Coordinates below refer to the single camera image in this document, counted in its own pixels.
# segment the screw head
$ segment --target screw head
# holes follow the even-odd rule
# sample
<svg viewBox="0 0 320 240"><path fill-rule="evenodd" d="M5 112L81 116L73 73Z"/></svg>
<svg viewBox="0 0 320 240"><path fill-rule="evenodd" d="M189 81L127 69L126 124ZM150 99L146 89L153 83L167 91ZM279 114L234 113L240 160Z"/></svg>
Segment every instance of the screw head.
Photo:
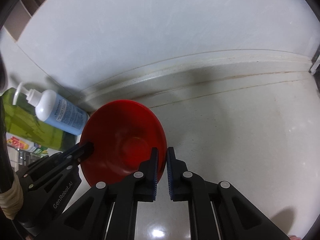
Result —
<svg viewBox="0 0 320 240"><path fill-rule="evenodd" d="M97 184L96 184L96 187L97 188L104 188L106 186L105 182L103 181L99 181Z"/></svg>
<svg viewBox="0 0 320 240"><path fill-rule="evenodd" d="M222 181L220 182L220 186L223 188L229 188L230 187L230 183L227 181Z"/></svg>
<svg viewBox="0 0 320 240"><path fill-rule="evenodd" d="M142 178L143 177L143 173L141 171L137 171L134 173L133 175L135 178Z"/></svg>
<svg viewBox="0 0 320 240"><path fill-rule="evenodd" d="M185 171L182 175L183 175L183 177L185 177L185 178L191 178L191 177L192 177L192 172L190 172L190 171Z"/></svg>

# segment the green bottle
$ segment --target green bottle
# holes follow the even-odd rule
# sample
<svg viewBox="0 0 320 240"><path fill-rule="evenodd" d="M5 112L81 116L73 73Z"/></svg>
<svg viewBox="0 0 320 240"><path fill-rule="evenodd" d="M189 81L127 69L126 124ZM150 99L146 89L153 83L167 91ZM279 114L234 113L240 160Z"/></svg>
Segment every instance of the green bottle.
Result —
<svg viewBox="0 0 320 240"><path fill-rule="evenodd" d="M24 94L20 93L17 104L12 105L15 91L10 88L2 95L7 132L58 151L65 151L75 145L73 134L40 121L36 117L35 108L28 104Z"/></svg>

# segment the white floor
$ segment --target white floor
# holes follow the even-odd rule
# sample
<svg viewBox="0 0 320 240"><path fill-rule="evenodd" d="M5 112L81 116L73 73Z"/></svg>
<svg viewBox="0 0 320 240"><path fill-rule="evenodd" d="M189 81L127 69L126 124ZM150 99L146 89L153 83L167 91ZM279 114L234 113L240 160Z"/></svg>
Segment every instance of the white floor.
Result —
<svg viewBox="0 0 320 240"><path fill-rule="evenodd" d="M320 213L320 99L308 72L207 82L138 101L190 171L229 181L285 233L307 233ZM71 202L88 188L84 180ZM187 203L170 201L165 170L156 201L138 204L135 239L189 238Z"/></svg>

